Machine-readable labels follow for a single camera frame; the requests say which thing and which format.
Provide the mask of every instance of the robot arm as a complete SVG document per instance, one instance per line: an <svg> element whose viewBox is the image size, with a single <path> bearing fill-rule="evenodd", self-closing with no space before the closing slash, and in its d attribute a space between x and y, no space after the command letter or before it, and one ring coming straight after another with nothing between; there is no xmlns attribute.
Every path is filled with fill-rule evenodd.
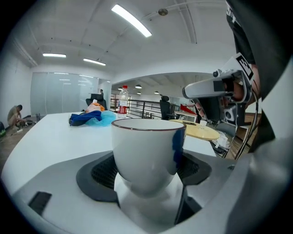
<svg viewBox="0 0 293 234"><path fill-rule="evenodd" d="M213 73L214 78L187 85L183 96L200 103L205 119L227 122L236 126L244 125L245 104L252 95L253 72L241 53L233 56L221 69ZM233 82L239 82L244 89L240 101L233 99ZM224 106L223 98L229 100Z"/></svg>

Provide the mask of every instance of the person's hand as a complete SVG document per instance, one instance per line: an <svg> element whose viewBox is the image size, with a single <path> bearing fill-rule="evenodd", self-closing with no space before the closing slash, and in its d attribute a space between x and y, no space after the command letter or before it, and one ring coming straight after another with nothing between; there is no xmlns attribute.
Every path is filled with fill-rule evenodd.
<svg viewBox="0 0 293 234"><path fill-rule="evenodd" d="M235 100L242 100L243 96L244 96L244 90L243 90L243 87L242 85L236 83L236 82L233 82L234 84L234 95L233 95L233 99ZM224 106L227 106L229 104L229 100L227 98L223 98L223 101L224 103L222 103ZM202 117L202 118L205 118L205 113L204 111L202 110L202 107L201 105L197 102L195 104L195 107L197 108L198 112L199 112L199 115Z"/></svg>

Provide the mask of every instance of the bottle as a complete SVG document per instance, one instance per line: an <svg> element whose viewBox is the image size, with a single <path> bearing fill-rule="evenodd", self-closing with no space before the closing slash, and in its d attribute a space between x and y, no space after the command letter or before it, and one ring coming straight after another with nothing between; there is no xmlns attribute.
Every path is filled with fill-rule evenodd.
<svg viewBox="0 0 293 234"><path fill-rule="evenodd" d="M127 112L128 90L127 85L122 86L118 100L118 119L125 119Z"/></svg>

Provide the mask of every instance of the railing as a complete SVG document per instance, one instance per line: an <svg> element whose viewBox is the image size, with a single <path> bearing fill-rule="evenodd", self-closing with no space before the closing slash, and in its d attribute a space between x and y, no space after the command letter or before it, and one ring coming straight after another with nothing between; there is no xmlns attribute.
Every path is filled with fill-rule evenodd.
<svg viewBox="0 0 293 234"><path fill-rule="evenodd" d="M179 110L179 106L170 104L170 109L171 113L174 113L175 109ZM111 99L110 110L117 113L118 99ZM127 116L130 118L161 119L160 103L157 101L128 100Z"/></svg>

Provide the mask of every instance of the round wooden table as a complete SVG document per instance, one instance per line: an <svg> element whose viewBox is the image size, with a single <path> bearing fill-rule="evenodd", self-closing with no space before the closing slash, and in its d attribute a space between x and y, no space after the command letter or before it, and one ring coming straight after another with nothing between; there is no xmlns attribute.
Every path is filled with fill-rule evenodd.
<svg viewBox="0 0 293 234"><path fill-rule="evenodd" d="M171 119L170 121L193 123L191 121L185 121L185 120L179 120L179 119ZM186 125L187 136L196 137L206 141L216 140L220 137L220 134L216 130L209 128L207 126L200 126L199 123L195 123L195 124L196 125L190 125L190 124Z"/></svg>

